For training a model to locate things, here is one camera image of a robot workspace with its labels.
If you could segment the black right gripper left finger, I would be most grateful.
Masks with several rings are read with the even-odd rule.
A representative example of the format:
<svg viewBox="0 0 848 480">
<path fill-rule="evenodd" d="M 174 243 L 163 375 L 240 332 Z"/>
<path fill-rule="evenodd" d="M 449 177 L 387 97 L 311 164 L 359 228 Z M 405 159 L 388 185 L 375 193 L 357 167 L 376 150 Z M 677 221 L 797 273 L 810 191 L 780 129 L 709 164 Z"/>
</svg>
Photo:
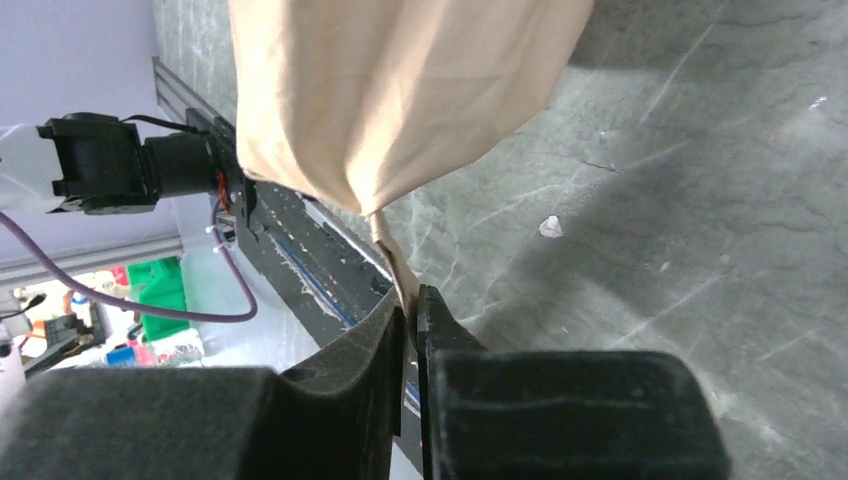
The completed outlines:
<svg viewBox="0 0 848 480">
<path fill-rule="evenodd" d="M 31 379 L 1 417 L 5 479 L 385 479 L 405 319 L 388 294 L 277 373 L 84 368 Z"/>
</svg>

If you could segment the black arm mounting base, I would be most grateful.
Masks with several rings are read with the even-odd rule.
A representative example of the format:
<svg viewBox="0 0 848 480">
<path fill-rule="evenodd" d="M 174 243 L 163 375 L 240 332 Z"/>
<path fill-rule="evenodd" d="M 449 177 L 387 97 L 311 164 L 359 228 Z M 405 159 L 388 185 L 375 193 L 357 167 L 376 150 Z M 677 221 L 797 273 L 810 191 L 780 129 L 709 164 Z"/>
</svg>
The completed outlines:
<svg viewBox="0 0 848 480">
<path fill-rule="evenodd" d="M 375 478 L 392 446 L 420 468 L 418 390 L 403 380 L 408 338 L 388 274 L 317 204 L 245 178 L 228 121 L 195 109 L 187 118 L 209 134 L 224 168 L 238 248 L 319 347 L 280 388 L 301 472 Z"/>
</svg>

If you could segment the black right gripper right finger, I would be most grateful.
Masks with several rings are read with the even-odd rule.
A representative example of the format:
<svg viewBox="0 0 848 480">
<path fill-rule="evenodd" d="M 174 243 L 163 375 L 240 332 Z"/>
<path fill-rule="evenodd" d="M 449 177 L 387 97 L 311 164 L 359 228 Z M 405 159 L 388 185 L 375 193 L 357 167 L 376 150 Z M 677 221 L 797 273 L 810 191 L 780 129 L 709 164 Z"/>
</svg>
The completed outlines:
<svg viewBox="0 0 848 480">
<path fill-rule="evenodd" d="M 428 479 L 727 479 L 732 461 L 694 373 L 659 351 L 497 352 L 420 289 Z"/>
</svg>

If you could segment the beige folding umbrella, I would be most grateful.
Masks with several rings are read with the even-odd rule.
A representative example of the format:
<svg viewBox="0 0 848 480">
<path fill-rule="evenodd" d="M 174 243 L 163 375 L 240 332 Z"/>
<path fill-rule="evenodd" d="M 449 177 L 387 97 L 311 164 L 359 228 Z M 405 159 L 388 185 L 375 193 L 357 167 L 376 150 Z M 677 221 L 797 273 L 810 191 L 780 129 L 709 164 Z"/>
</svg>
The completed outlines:
<svg viewBox="0 0 848 480">
<path fill-rule="evenodd" d="M 245 175 L 359 214 L 413 318 L 383 211 L 480 159 L 547 103 L 589 1 L 233 1 Z"/>
</svg>

